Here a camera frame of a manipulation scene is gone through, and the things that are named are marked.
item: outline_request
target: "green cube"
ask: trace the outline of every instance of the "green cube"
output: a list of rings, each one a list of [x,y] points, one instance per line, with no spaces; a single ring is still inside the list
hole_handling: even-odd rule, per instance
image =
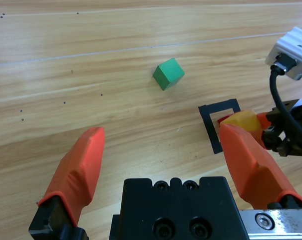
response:
[[[176,84],[184,74],[183,69],[177,63],[175,58],[171,58],[157,66],[153,73],[153,77],[164,91]]]

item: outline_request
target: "black square outline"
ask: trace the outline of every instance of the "black square outline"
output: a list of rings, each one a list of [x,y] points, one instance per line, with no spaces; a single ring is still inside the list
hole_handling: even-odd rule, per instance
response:
[[[226,101],[213,103],[210,105],[199,106],[199,111],[200,111],[201,117],[203,119],[203,122],[205,124],[207,133],[209,135],[214,154],[221,153],[223,151],[223,149],[222,149],[221,142],[219,141],[219,138],[217,137],[210,114],[221,112],[221,111],[224,111],[227,109],[233,109],[234,113],[241,111],[239,103],[237,102],[237,100],[235,98],[229,99]]]

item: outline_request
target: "orange rubber finger pad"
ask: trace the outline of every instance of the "orange rubber finger pad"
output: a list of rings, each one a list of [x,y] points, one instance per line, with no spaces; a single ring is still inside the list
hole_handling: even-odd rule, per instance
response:
[[[266,209],[285,195],[302,201],[272,156],[247,131],[222,124],[220,140],[235,187],[254,209]]]
[[[103,128],[93,127],[87,130],[62,158],[38,205],[53,196],[60,196],[76,227],[82,209],[93,199],[101,170],[104,143]]]

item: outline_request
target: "wooden floor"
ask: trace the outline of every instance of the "wooden floor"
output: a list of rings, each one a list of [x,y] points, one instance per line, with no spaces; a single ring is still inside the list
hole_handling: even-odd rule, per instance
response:
[[[264,64],[274,43],[302,28],[292,0],[0,0],[0,240],[29,240],[28,226],[60,159],[89,127],[106,145],[93,202],[79,226],[108,239],[123,181],[225,176],[198,106],[237,98],[269,111]],[[155,67],[185,71],[162,91]],[[278,83],[302,98],[302,80]],[[214,120],[228,112],[212,115]],[[302,194],[302,157],[272,154]]]

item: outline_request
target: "screw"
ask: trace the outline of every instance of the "screw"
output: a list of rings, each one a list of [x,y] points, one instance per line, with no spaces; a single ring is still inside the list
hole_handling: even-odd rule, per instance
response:
[[[272,230],[274,228],[272,218],[266,214],[257,214],[255,220],[257,225],[265,230]]]
[[[172,237],[172,229],[167,224],[160,224],[155,229],[155,236],[160,240],[168,240]]]
[[[154,184],[155,189],[166,190],[169,188],[169,185],[165,181],[158,181]]]
[[[207,239],[209,235],[206,227],[200,223],[196,223],[191,226],[191,233],[196,239],[199,240]]]
[[[192,180],[188,180],[183,184],[184,187],[186,187],[186,189],[192,190],[192,189],[197,189],[198,185],[196,182],[192,181]]]

